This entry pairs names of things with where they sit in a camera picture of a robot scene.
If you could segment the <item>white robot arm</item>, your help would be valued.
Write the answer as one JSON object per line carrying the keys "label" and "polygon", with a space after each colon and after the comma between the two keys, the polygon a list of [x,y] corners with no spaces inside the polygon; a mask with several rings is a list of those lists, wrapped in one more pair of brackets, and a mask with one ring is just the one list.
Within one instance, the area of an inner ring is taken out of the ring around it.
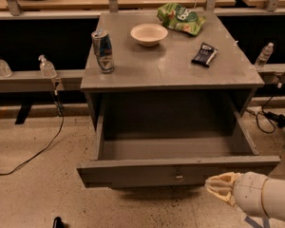
{"label": "white robot arm", "polygon": [[285,221],[285,180],[255,172],[229,172],[208,178],[205,188],[250,217]]}

